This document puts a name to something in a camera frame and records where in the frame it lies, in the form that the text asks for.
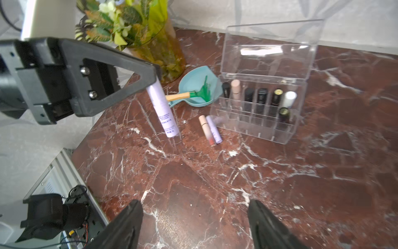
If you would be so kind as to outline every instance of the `lip gloss tube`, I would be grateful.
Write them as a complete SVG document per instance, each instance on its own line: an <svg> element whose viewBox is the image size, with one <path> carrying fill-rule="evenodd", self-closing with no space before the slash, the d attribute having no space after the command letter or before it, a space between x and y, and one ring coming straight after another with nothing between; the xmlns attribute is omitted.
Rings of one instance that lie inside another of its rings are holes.
<svg viewBox="0 0 398 249"><path fill-rule="evenodd" d="M209 124L211 134L213 134L213 138L216 141L216 143L221 143L222 138L220 136L219 130L217 129L216 125L214 124L213 120L211 119L211 116L206 116L207 123Z"/></svg>
<svg viewBox="0 0 398 249"><path fill-rule="evenodd" d="M211 130L209 124L207 123L206 117L204 115L199 116L199 122L202 126L203 132L205 133L206 139L209 141L211 147L216 146L214 142L213 135L211 134Z"/></svg>
<svg viewBox="0 0 398 249"><path fill-rule="evenodd" d="M169 106L162 85L159 79L156 82L146 88L150 100L152 101L155 112L158 115L160 123L166 133L167 137L174 137L179 134L176 120L174 119L173 112Z"/></svg>

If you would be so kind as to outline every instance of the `purple lip gloss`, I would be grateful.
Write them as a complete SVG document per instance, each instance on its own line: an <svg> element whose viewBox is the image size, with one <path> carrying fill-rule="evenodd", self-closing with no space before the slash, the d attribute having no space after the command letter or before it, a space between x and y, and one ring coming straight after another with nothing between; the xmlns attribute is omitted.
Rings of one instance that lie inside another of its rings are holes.
<svg viewBox="0 0 398 249"><path fill-rule="evenodd" d="M206 116L206 120L207 120L207 123L210 126L210 131L211 131L211 134L213 134L214 140L216 141L216 143L221 143L222 142L222 138L220 136L219 131L217 130L217 127L213 123L213 120L211 119L211 116Z"/></svg>
<svg viewBox="0 0 398 249"><path fill-rule="evenodd" d="M159 79L156 82L146 88L149 94L150 100L152 101L155 112L158 115L160 123L163 126L164 132L167 137L174 137L179 134L176 120L174 119L173 112L169 106L162 85Z"/></svg>

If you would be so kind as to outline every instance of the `peach lip gloss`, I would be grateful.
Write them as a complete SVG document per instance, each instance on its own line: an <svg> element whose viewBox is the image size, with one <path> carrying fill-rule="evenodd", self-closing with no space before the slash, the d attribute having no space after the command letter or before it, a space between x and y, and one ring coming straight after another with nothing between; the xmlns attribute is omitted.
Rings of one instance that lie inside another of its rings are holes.
<svg viewBox="0 0 398 249"><path fill-rule="evenodd" d="M209 141L210 146L216 146L216 142L214 142L214 138L211 134L211 130L209 124L207 123L205 115L199 116L199 122L202 126L203 132L205 133L206 139Z"/></svg>

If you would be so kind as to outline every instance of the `metal screw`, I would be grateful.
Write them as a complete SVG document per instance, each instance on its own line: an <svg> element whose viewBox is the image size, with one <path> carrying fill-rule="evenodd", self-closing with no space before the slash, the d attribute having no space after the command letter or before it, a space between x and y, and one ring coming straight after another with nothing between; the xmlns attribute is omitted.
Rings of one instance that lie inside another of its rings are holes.
<svg viewBox="0 0 398 249"><path fill-rule="evenodd" d="M81 67L80 72L82 73L82 75L87 76L90 74L90 69L88 69L88 67Z"/></svg>
<svg viewBox="0 0 398 249"><path fill-rule="evenodd" d="M98 93L96 91L92 90L88 93L88 96L90 97L90 99L94 100L98 97Z"/></svg>

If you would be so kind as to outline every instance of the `open lid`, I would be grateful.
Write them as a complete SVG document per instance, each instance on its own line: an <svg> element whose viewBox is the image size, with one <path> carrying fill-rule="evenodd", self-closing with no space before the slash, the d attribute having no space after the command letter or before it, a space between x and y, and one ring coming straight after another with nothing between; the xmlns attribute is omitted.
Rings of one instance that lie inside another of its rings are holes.
<svg viewBox="0 0 398 249"><path fill-rule="evenodd" d="M323 20L228 26L221 74L225 78L299 83L308 76Z"/></svg>

